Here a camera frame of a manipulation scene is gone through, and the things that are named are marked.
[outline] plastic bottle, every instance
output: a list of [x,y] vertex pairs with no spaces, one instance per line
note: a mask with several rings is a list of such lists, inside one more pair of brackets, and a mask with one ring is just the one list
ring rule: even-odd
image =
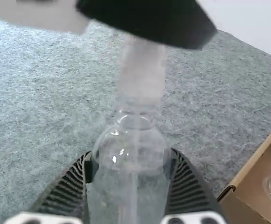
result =
[[164,215],[171,150],[153,120],[164,89],[164,60],[164,46],[127,37],[118,113],[92,154],[91,224],[159,224]]

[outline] cardboard box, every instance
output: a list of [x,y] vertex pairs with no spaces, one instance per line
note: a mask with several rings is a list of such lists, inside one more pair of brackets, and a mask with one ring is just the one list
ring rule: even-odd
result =
[[263,180],[271,172],[271,134],[219,195],[229,224],[271,224]]

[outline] carpet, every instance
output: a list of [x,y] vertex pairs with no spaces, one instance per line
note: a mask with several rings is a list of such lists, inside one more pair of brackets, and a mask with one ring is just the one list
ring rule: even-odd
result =
[[[27,209],[114,115],[122,35],[0,21],[0,223]],[[219,31],[202,51],[167,49],[157,126],[217,195],[271,131],[271,56]]]

